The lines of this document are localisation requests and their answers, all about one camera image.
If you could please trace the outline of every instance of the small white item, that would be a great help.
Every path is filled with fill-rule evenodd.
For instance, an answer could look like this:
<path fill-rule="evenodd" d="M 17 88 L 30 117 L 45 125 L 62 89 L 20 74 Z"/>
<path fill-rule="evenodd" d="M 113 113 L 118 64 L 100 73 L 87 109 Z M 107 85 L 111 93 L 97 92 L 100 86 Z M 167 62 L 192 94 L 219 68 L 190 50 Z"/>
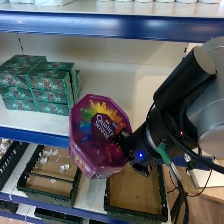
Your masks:
<path fill-rule="evenodd" d="M 35 0 L 9 0 L 10 3 L 34 4 Z"/>
<path fill-rule="evenodd" d="M 64 165 L 65 169 L 69 169 L 69 164 Z"/>
<path fill-rule="evenodd" d="M 69 169 L 69 164 L 65 164 L 63 166 L 60 166 L 60 173 L 63 173 L 67 169 Z"/>
<path fill-rule="evenodd" d="M 197 0 L 176 0 L 177 2 L 191 4 L 197 2 Z"/>
<path fill-rule="evenodd" d="M 60 6 L 66 5 L 74 0 L 35 0 L 35 5 L 38 6 Z"/>
<path fill-rule="evenodd" d="M 153 0 L 135 0 L 135 2 L 153 2 Z"/>
<path fill-rule="evenodd" d="M 52 152 L 52 156 L 56 156 L 58 154 L 58 149 Z"/>
<path fill-rule="evenodd" d="M 113 13 L 114 12 L 114 1 L 102 2 L 101 0 L 98 0 L 96 2 L 96 10 L 97 10 L 97 12 Z"/>
<path fill-rule="evenodd" d="M 43 151 L 43 155 L 48 157 L 52 154 L 52 149 L 50 151 Z"/>
<path fill-rule="evenodd" d="M 9 142 L 10 140 L 7 138 L 2 138 L 2 142 Z"/>
<path fill-rule="evenodd" d="M 134 2 L 131 2 L 131 1 L 122 2 L 118 0 L 114 2 L 114 11 L 116 13 L 123 13 L 123 14 L 132 13 L 133 5 L 134 5 Z"/>
<path fill-rule="evenodd" d="M 174 12 L 174 5 L 176 3 L 170 2 L 169 4 L 165 2 L 153 2 L 153 10 L 152 13 L 156 15 L 173 15 Z"/>
<path fill-rule="evenodd" d="M 183 4 L 176 2 L 174 5 L 174 15 L 175 16 L 193 16 L 195 15 L 195 9 L 197 4 Z"/>
<path fill-rule="evenodd" d="M 208 3 L 208 4 L 219 4 L 222 0 L 198 0 L 202 3 Z"/>
<path fill-rule="evenodd" d="M 169 3 L 169 2 L 174 2 L 175 0 L 156 0 L 157 2 L 167 2 L 167 3 Z"/>
<path fill-rule="evenodd" d="M 3 151 L 6 151 L 9 148 L 9 143 L 8 142 L 2 142 L 1 143 L 1 149 Z"/>
<path fill-rule="evenodd" d="M 46 164 L 47 163 L 47 157 L 45 157 L 45 158 L 42 158 L 41 160 L 40 160 L 40 164 Z"/>

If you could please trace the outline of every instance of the cardboard box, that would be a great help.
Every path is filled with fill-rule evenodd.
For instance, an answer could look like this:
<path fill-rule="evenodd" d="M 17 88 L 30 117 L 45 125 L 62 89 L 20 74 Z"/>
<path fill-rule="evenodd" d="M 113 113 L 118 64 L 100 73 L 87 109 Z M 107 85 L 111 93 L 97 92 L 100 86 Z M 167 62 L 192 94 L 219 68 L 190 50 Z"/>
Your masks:
<path fill-rule="evenodd" d="M 10 68 L 1 66 L 0 85 L 29 88 L 26 77 L 30 70 L 31 68 Z"/>
<path fill-rule="evenodd" d="M 39 112 L 68 116 L 74 103 L 70 102 L 70 104 L 67 105 L 36 102 L 36 105 Z"/>
<path fill-rule="evenodd" d="M 46 56 L 35 56 L 35 55 L 22 55 L 16 54 L 14 55 L 10 61 L 30 61 L 30 62 L 46 62 Z"/>
<path fill-rule="evenodd" d="M 37 111 L 33 100 L 3 98 L 3 102 L 8 110 Z"/>
<path fill-rule="evenodd" d="M 35 68 L 39 62 L 33 61 L 15 61 L 15 60 L 8 60 L 2 64 L 4 67 L 10 68 Z"/>
<path fill-rule="evenodd" d="M 61 172 L 60 167 L 67 164 L 69 168 Z M 38 145 L 20 176 L 17 189 L 31 200 L 72 208 L 80 178 L 81 171 L 69 158 L 67 149 Z"/>
<path fill-rule="evenodd" d="M 52 92 L 37 89 L 32 89 L 32 93 L 35 101 L 39 102 L 69 104 L 73 101 L 71 89 L 67 90 L 67 94 L 65 92 Z"/>
<path fill-rule="evenodd" d="M 2 98 L 33 100 L 31 90 L 20 87 L 0 86 L 0 94 Z"/>
<path fill-rule="evenodd" d="M 69 73 L 66 71 L 33 69 L 27 77 L 33 89 L 64 91 L 67 94 L 71 88 Z"/>

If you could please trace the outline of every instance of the white shelf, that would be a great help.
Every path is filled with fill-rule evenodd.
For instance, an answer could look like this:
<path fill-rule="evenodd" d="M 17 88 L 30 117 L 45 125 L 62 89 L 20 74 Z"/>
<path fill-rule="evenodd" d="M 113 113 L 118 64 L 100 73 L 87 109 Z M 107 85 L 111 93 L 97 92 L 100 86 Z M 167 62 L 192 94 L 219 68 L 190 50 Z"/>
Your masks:
<path fill-rule="evenodd" d="M 96 0 L 77 0 L 64 6 L 46 7 L 34 4 L 0 4 L 0 10 L 22 12 L 50 13 L 87 13 L 87 14 L 122 14 L 145 16 L 174 16 L 174 17 L 224 17 L 224 4 L 193 3 L 139 3 L 139 2 L 102 2 Z"/>
<path fill-rule="evenodd" d="M 145 121 L 149 107 L 153 102 L 153 94 L 166 77 L 165 75 L 160 76 L 157 71 L 153 70 L 149 74 L 85 70 L 82 72 L 83 87 L 80 98 L 88 93 L 110 97 L 127 113 L 134 131 Z M 26 130 L 34 134 L 46 133 L 47 135 L 52 134 L 68 138 L 69 117 L 67 116 L 7 110 L 2 99 L 0 99 L 0 111 L 0 126 L 17 129 L 18 134 L 20 134 L 20 130 Z M 43 144 L 42 140 L 39 138 L 35 142 Z"/>

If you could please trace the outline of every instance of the green box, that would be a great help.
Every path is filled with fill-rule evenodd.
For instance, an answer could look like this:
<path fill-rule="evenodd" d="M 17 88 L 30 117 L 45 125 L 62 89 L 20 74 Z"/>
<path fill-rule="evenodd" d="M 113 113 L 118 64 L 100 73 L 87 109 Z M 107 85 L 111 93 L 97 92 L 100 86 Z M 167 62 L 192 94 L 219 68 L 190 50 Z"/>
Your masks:
<path fill-rule="evenodd" d="M 35 68 L 40 62 L 8 60 L 2 64 L 10 68 Z"/>
<path fill-rule="evenodd" d="M 39 112 L 68 116 L 74 103 L 71 102 L 69 105 L 67 105 L 67 104 L 36 102 L 36 105 Z"/>
<path fill-rule="evenodd" d="M 16 54 L 14 55 L 10 61 L 30 61 L 30 62 L 46 62 L 46 56 L 35 56 L 35 55 L 21 55 Z"/>
<path fill-rule="evenodd" d="M 52 92 L 32 89 L 33 98 L 36 101 L 46 102 L 46 103 L 62 103 L 68 104 L 73 101 L 72 90 L 68 89 L 67 94 L 65 92 Z"/>
<path fill-rule="evenodd" d="M 81 71 L 80 70 L 75 70 L 75 78 L 76 78 L 77 87 L 79 87 L 81 85 Z"/>
<path fill-rule="evenodd" d="M 0 86 L 0 94 L 2 98 L 33 100 L 31 90 L 20 87 Z"/>
<path fill-rule="evenodd" d="M 66 71 L 33 69 L 27 77 L 33 89 L 67 93 L 71 88 L 69 73 Z"/>
<path fill-rule="evenodd" d="M 31 68 L 0 67 L 0 85 L 29 88 L 26 76 Z"/>
<path fill-rule="evenodd" d="M 70 75 L 70 82 L 76 80 L 75 64 L 65 63 L 65 62 L 40 62 L 37 66 L 39 69 L 49 69 L 49 70 L 61 70 L 67 71 Z"/>
<path fill-rule="evenodd" d="M 3 98 L 5 107 L 8 110 L 25 110 L 25 111 L 37 111 L 33 100 L 17 100 Z"/>

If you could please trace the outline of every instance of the cable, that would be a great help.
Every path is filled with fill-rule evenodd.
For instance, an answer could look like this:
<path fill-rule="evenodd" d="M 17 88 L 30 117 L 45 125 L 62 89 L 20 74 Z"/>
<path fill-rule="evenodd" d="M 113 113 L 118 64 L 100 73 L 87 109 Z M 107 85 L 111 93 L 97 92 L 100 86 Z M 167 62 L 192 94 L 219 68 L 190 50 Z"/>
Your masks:
<path fill-rule="evenodd" d="M 214 163 L 210 163 L 208 162 L 206 159 L 198 156 L 194 151 L 192 151 L 191 149 L 187 148 L 183 143 L 181 143 L 177 137 L 167 128 L 166 122 L 164 121 L 163 116 L 161 115 L 161 113 L 159 112 L 159 116 L 161 119 L 161 122 L 167 132 L 167 135 L 171 138 L 171 140 L 177 144 L 181 149 L 183 149 L 189 156 L 191 156 L 193 159 L 197 160 L 198 162 L 202 163 L 203 165 L 209 167 L 210 169 L 213 169 L 219 173 L 224 174 L 224 167 L 216 165 Z"/>
<path fill-rule="evenodd" d="M 178 187 L 175 185 L 175 183 L 173 182 L 173 179 L 172 179 L 172 176 L 171 176 L 170 171 L 169 171 L 169 174 L 170 174 L 170 180 L 171 180 L 171 182 L 173 183 L 174 187 L 175 187 L 175 188 L 178 188 Z"/>
<path fill-rule="evenodd" d="M 174 224 L 176 224 L 178 222 L 178 219 L 179 219 L 179 216 L 180 216 L 180 208 L 181 208 L 181 193 L 180 193 L 180 189 L 179 190 L 179 195 L 178 195 L 178 204 L 179 206 L 177 207 L 177 213 L 176 213 L 176 217 L 175 217 L 175 220 L 174 220 Z"/>
<path fill-rule="evenodd" d="M 166 139 L 162 138 L 161 143 L 157 147 L 157 151 L 161 155 L 163 161 L 165 162 L 165 164 L 169 168 L 170 173 L 172 174 L 173 178 L 176 180 L 177 185 L 178 185 L 179 196 L 178 196 L 177 204 L 179 203 L 179 206 L 177 208 L 177 214 L 176 214 L 174 224 L 177 223 L 178 218 L 179 218 L 180 208 L 181 208 L 181 204 L 182 204 L 181 203 L 182 202 L 182 197 L 183 197 L 184 202 L 185 202 L 185 215 L 184 215 L 183 224 L 188 224 L 188 222 L 189 222 L 189 206 L 188 206 L 187 196 L 186 196 L 186 193 L 184 191 L 183 185 L 180 182 L 180 175 L 179 175 L 175 165 L 172 163 L 172 161 L 170 160 L 169 156 L 166 153 L 166 150 L 165 150 L 166 147 L 167 147 L 166 143 L 167 143 Z"/>
<path fill-rule="evenodd" d="M 185 131 L 184 129 L 184 112 L 185 112 L 185 109 L 186 109 L 186 105 L 183 104 L 180 108 L 180 112 L 179 112 L 179 125 L 180 125 L 180 130 L 183 132 L 184 134 L 184 137 L 191 143 L 193 144 L 194 146 L 197 146 L 197 142 L 196 142 L 196 139 L 192 139 L 188 134 L 187 132 Z"/>
<path fill-rule="evenodd" d="M 149 115 L 150 115 L 150 113 L 151 113 L 151 111 L 152 111 L 152 109 L 153 109 L 154 106 L 155 106 L 155 103 L 153 103 L 153 104 L 151 105 L 151 107 L 149 108 L 149 111 L 148 111 L 146 120 L 149 118 Z"/>
<path fill-rule="evenodd" d="M 205 183 L 205 186 L 203 187 L 203 189 L 202 189 L 202 191 L 201 192 L 199 192 L 198 194 L 196 194 L 196 195 L 190 195 L 190 194 L 187 194 L 187 196 L 188 197 L 197 197 L 197 196 L 199 196 L 200 194 L 202 194 L 203 193 L 203 191 L 205 190 L 205 188 L 206 188 L 206 186 L 207 186 L 207 184 L 208 184 L 208 181 L 209 181 L 209 179 L 210 179 L 210 177 L 211 177 L 211 174 L 212 174 L 212 169 L 210 170 L 210 174 L 209 174 L 209 176 L 208 176 L 208 179 L 207 179 L 207 181 L 206 181 L 206 183 Z"/>
<path fill-rule="evenodd" d="M 173 186 L 174 186 L 174 189 L 171 190 L 171 191 L 167 191 L 167 194 L 172 193 L 172 192 L 174 192 L 176 189 L 178 189 L 178 187 L 177 187 L 177 186 L 175 185 L 175 183 L 173 182 L 173 178 L 172 178 L 172 176 L 171 176 L 170 171 L 169 171 L 169 174 L 170 174 L 170 180 L 171 180 L 171 182 L 172 182 L 172 184 L 173 184 Z"/>
<path fill-rule="evenodd" d="M 172 193 L 172 192 L 174 192 L 176 189 L 177 189 L 177 187 L 175 187 L 175 188 L 174 188 L 173 190 L 171 190 L 171 191 L 167 191 L 166 193 L 167 193 L 167 194 Z"/>
<path fill-rule="evenodd" d="M 184 214 L 183 224 L 187 224 L 189 222 L 189 205 L 188 205 L 188 201 L 187 201 L 187 195 L 184 191 L 184 188 L 183 188 L 183 185 L 181 184 L 181 182 L 178 181 L 177 184 L 178 184 L 179 191 L 182 194 L 184 203 L 185 203 L 185 214 Z"/>

